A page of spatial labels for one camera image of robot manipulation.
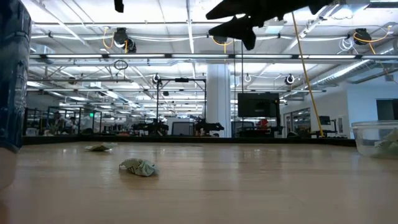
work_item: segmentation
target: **plastic container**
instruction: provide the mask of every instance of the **plastic container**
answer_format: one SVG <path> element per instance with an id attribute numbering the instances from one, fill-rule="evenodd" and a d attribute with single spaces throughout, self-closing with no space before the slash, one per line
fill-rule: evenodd
<path id="1" fill-rule="evenodd" d="M 398 121 L 356 122 L 352 130 L 362 155 L 398 159 Z"/>

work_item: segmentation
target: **table surface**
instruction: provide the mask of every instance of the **table surface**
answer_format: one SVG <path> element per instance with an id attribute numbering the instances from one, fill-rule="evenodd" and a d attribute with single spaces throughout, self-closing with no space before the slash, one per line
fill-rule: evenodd
<path id="1" fill-rule="evenodd" d="M 93 142 L 23 147 L 0 223 L 397 223 L 398 161 L 352 147 Z M 159 174 L 119 170 L 154 161 Z"/>

